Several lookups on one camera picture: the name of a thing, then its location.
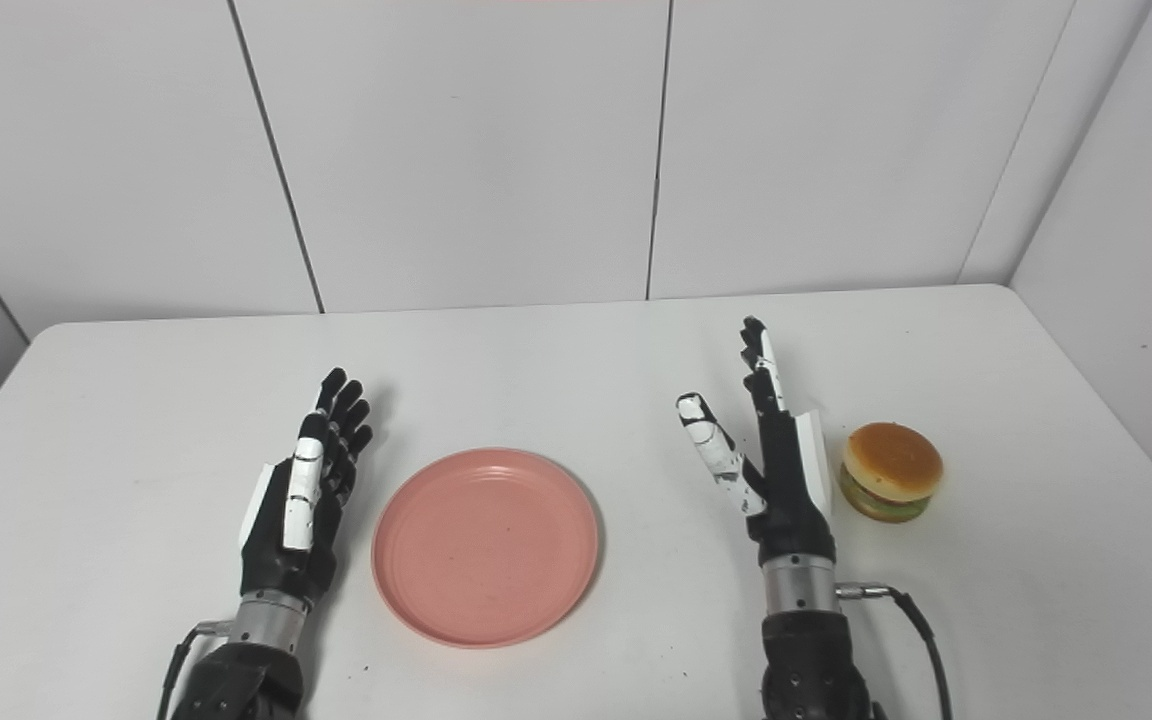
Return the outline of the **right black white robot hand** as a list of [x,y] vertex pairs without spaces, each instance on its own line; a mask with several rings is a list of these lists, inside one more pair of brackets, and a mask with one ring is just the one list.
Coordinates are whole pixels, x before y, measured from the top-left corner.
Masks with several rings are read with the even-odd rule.
[[749,369],[742,386],[755,407],[763,467],[740,450],[699,393],[677,397],[682,429],[717,486],[733,492],[748,535],[758,543],[759,562],[790,555],[836,561],[828,520],[810,493],[803,442],[785,401],[771,333],[760,319],[746,316],[740,336],[741,359]]

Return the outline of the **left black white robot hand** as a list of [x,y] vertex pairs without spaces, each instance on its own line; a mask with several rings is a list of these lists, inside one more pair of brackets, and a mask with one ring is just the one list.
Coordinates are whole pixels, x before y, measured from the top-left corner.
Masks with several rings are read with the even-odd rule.
[[338,577],[335,541],[371,444],[370,402],[346,370],[329,370],[301,420],[291,456],[253,493],[241,546],[238,592],[274,591],[314,606]]

